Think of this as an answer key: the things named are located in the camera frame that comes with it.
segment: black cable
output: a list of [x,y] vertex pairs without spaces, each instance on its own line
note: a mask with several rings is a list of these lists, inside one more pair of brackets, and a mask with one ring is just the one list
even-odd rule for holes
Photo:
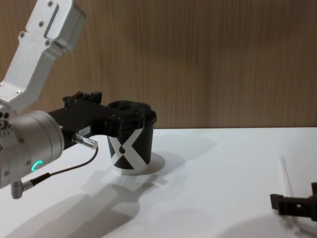
[[64,173],[64,172],[67,172],[67,171],[70,171],[70,170],[74,170],[74,169],[83,167],[83,166],[89,164],[90,162],[92,162],[96,158],[96,156],[98,154],[98,151],[99,151],[99,148],[97,147],[93,157],[90,160],[88,160],[87,162],[83,163],[83,164],[76,165],[74,167],[70,167],[68,169],[60,170],[60,171],[57,171],[57,172],[54,172],[54,173],[43,174],[43,175],[38,176],[38,177],[36,177],[34,179],[31,179],[30,182],[32,183],[33,186],[35,186],[35,185],[39,184],[40,182],[43,182],[44,180],[48,179],[51,176],[58,175],[58,174],[61,174],[61,173]]

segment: wooden wall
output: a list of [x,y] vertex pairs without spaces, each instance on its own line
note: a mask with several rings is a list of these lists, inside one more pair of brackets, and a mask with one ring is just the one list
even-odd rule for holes
[[[0,0],[0,79],[35,0]],[[157,127],[317,126],[316,0],[76,0],[74,52],[30,110],[77,91],[152,105]]]

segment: white x logo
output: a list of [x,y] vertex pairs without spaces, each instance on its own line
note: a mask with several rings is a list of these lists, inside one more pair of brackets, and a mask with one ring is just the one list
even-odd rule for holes
[[[141,134],[143,128],[135,130],[130,137],[126,140],[126,142],[121,145],[119,140],[115,137],[109,137],[109,140],[112,144],[112,147],[115,151],[115,154],[112,156],[111,160],[112,163],[115,164],[122,155],[127,159],[130,165],[135,169],[141,169],[146,166],[146,163],[142,159],[142,157],[135,151],[132,147],[132,144],[138,139],[139,135]],[[125,150],[125,153],[122,154],[119,149],[122,148]]]

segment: green status light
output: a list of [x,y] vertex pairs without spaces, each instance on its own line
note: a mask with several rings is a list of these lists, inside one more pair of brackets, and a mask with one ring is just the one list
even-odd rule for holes
[[36,170],[36,166],[37,165],[42,165],[42,164],[43,164],[42,160],[39,160],[39,161],[35,162],[35,164],[32,166],[32,172],[34,172]]

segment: white tabletop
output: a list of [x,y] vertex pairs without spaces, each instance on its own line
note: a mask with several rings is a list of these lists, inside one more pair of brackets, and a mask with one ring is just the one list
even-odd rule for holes
[[[295,196],[310,196],[317,181],[317,128],[155,130],[141,176],[113,171],[106,137],[94,138],[100,152],[91,164],[19,200],[0,190],[1,238],[289,238],[293,229],[270,207],[269,195],[284,193],[278,157]],[[76,145],[24,181],[92,154]]]

